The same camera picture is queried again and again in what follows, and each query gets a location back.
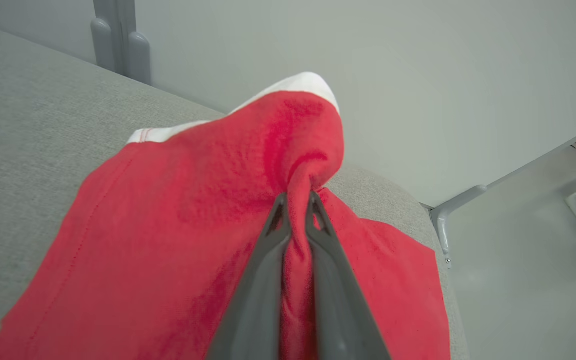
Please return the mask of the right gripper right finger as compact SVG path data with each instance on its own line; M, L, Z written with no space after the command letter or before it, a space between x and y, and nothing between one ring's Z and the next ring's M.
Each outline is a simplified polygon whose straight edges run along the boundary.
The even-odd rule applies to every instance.
M310 193L305 233L311 249L320 360L390 360L373 313L322 199Z

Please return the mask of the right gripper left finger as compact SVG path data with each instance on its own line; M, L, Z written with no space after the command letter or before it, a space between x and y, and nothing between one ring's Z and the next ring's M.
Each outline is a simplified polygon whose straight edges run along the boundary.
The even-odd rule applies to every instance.
M281 292L291 238L287 196L274 201L210 347L208 360L278 360Z

